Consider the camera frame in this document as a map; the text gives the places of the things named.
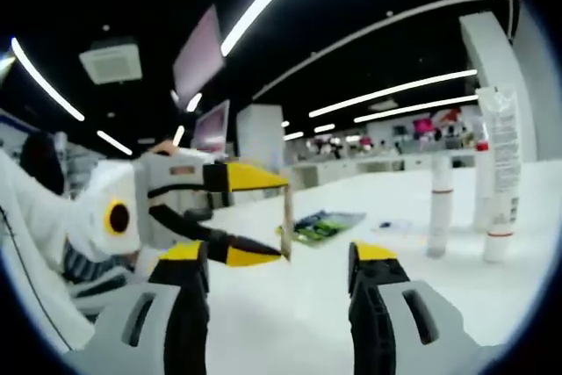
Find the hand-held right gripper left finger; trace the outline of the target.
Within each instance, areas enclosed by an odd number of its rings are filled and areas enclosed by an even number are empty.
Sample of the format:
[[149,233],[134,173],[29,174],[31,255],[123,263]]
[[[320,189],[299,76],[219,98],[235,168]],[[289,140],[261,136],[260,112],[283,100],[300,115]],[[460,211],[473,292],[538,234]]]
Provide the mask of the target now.
[[178,243],[148,281],[80,305],[95,333],[65,358],[81,374],[204,374],[208,291],[206,243]]

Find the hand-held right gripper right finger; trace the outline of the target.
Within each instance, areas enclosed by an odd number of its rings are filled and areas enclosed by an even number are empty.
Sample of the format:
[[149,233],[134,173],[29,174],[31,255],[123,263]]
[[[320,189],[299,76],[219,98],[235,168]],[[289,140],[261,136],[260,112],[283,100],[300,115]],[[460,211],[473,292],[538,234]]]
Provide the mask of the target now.
[[351,243],[348,285],[355,374],[480,374],[501,353],[475,342],[462,314],[389,249]]

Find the person's left hand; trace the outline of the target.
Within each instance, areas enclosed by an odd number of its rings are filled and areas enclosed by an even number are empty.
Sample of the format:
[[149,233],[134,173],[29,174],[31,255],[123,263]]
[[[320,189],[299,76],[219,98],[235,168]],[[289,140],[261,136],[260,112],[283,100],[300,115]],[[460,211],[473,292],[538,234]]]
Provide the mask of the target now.
[[156,155],[170,156],[177,154],[179,151],[180,148],[174,144],[173,140],[164,140],[154,145],[148,152]]

